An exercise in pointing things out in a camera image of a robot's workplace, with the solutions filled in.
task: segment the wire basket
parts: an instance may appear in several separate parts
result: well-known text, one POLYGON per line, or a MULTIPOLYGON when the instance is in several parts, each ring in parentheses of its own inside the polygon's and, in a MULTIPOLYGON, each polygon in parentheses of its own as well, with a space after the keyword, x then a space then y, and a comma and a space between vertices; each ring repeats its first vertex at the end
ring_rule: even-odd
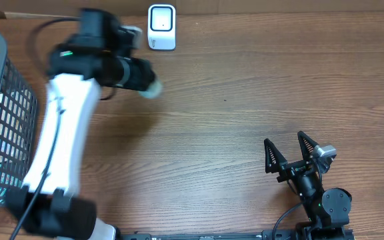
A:
POLYGON ((31 164, 37 98, 7 58, 0 35, 0 206, 9 187, 20 187, 31 164))

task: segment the cable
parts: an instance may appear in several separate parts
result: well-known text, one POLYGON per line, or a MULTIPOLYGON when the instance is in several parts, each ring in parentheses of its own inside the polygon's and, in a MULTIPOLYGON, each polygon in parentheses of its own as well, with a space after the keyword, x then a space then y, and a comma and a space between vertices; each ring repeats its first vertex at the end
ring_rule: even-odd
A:
POLYGON ((54 20, 50 20, 48 22, 42 23, 36 26, 26 39, 26 54, 32 60, 36 68, 38 68, 38 70, 40 70, 44 76, 47 76, 47 68, 45 67, 44 63, 41 61, 37 53, 37 49, 36 49, 37 36, 44 28, 54 23, 60 23, 64 21, 79 21, 79 19, 77 17, 64 17, 64 18, 54 19, 54 20))
POLYGON ((41 180, 40 180, 40 182, 38 184, 37 189, 35 190, 35 193, 33 194, 32 200, 30 201, 30 203, 28 204, 25 212, 21 216, 19 222, 17 223, 16 228, 14 228, 14 231, 13 231, 13 233, 10 236, 10 240, 14 240, 14 238, 16 238, 17 234, 20 231, 20 228, 21 228, 23 222, 26 220, 26 217, 28 216, 29 212, 32 210, 33 205, 35 204, 36 200, 38 199, 38 195, 39 195, 39 193, 41 192, 41 190, 42 190, 42 188, 44 186, 45 179, 48 177, 48 169, 50 168, 51 158, 53 157, 55 145, 56 145, 56 142, 57 142, 57 137, 59 135, 60 123, 61 123, 61 115, 64 112, 64 110, 61 109, 60 97, 56 97, 56 101, 57 101, 57 125, 56 125, 56 132, 55 132, 55 135, 54 135, 54 140, 53 140, 53 143, 51 145, 50 154, 48 156, 47 164, 45 165, 45 168, 44 168, 44 171, 43 171, 43 176, 42 176, 42 178, 41 178, 41 180))
MULTIPOLYGON (((34 30, 32 30, 32 32, 29 34, 29 36, 26 40, 26 44, 27 44, 26 49, 28 49, 28 51, 27 51, 28 55, 32 59, 32 61, 34 62, 35 66, 42 72, 42 74, 44 74, 44 76, 46 76, 45 66, 44 66, 44 64, 42 64, 41 60, 39 59, 38 54, 37 54, 36 49, 35 49, 36 36, 45 27, 47 27, 53 23, 58 23, 58 22, 62 22, 62 21, 78 21, 78 19, 70 17, 70 18, 64 18, 64 19, 55 19, 55 20, 43 23, 43 24, 37 26, 36 28, 34 28, 34 30)), ((53 143, 51 145, 51 150, 50 150, 50 153, 48 156, 47 163, 46 163, 45 168, 43 170, 43 176, 42 176, 41 180, 39 181, 38 187, 35 190, 31 201, 29 202, 28 206, 26 207, 25 212, 23 213, 19 222, 17 223, 16 228, 14 228, 14 231, 12 232, 12 234, 10 236, 10 240, 14 240, 16 238, 17 234, 20 231, 20 228, 21 228, 23 222, 26 220, 27 216, 29 215, 30 211, 32 210, 32 207, 34 206, 35 202, 38 199, 38 195, 44 186, 45 179, 48 177, 48 170, 50 168, 51 159, 53 158, 55 145, 57 142, 57 138, 59 136, 60 124, 61 124, 61 115, 64 112, 64 110, 62 110, 61 98, 60 98, 60 94, 59 94, 58 89, 54 85, 50 85, 50 87, 52 87, 53 91, 55 92, 55 100, 57 102, 56 132, 54 135, 53 143)))
POLYGON ((294 207, 288 209, 284 214, 282 214, 282 216, 278 219, 278 221, 276 222, 275 226, 273 226, 273 230, 272 230, 272 240, 275 240, 275 236, 276 236, 276 231, 277 231, 277 228, 278 228, 278 225, 279 223, 284 219, 284 217, 286 217, 288 214, 290 214, 292 211, 298 209, 300 206, 302 206, 304 202, 300 202, 298 204, 296 204, 294 207))
POLYGON ((287 180, 287 184, 290 187, 291 191, 294 193, 294 195, 297 195, 297 192, 294 190, 293 186, 291 186, 290 180, 287 180))
POLYGON ((102 100, 102 101, 109 100, 109 99, 111 99, 113 96, 115 96, 116 93, 117 93, 117 89, 114 88, 114 87, 112 87, 112 92, 111 92, 108 96, 100 98, 100 100, 102 100))
POLYGON ((321 170, 319 168, 319 164, 318 164, 318 162, 317 162, 317 160, 315 158, 312 158, 312 160, 313 160, 313 164, 317 168, 319 183, 320 183, 321 187, 323 187, 323 174, 321 173, 321 170))

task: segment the green light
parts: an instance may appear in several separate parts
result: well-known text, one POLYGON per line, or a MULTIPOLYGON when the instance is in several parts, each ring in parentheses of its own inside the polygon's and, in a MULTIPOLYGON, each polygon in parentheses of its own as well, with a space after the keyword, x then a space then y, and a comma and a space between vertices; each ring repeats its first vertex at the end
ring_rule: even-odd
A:
POLYGON ((66 57, 66 56, 69 56, 69 55, 73 55, 73 53, 71 51, 64 51, 64 52, 60 53, 61 57, 66 57))

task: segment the wooden table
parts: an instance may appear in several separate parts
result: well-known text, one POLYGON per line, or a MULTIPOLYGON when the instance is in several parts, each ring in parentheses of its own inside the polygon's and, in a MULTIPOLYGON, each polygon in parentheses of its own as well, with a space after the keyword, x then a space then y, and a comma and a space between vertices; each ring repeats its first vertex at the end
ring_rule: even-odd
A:
MULTIPOLYGON (((146 29, 146 17, 125 17, 146 29)), ((39 96, 43 78, 25 56, 42 19, 0 20, 9 57, 39 96)), ((44 31, 44 54, 76 32, 44 31)), ((266 174, 263 140, 290 161, 296 132, 338 155, 324 187, 353 196, 357 239, 384 239, 384 13, 179 16, 177 48, 144 48, 165 84, 156 100, 119 91, 100 102, 83 156, 82 197, 124 233, 228 233, 271 229, 298 202, 266 174)), ((306 221, 302 209, 280 228, 306 221)), ((0 239, 15 221, 0 209, 0 239)), ((19 239, 40 239, 24 236, 19 239)))

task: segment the metal bracket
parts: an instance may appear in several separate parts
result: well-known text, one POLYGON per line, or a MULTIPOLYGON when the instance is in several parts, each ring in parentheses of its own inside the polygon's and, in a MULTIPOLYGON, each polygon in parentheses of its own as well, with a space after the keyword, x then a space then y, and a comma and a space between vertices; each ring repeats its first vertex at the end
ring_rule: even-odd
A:
MULTIPOLYGON (((272 240, 272 230, 264 230, 261 233, 262 240, 272 240)), ((294 230, 277 230, 275 240, 296 240, 294 230)))

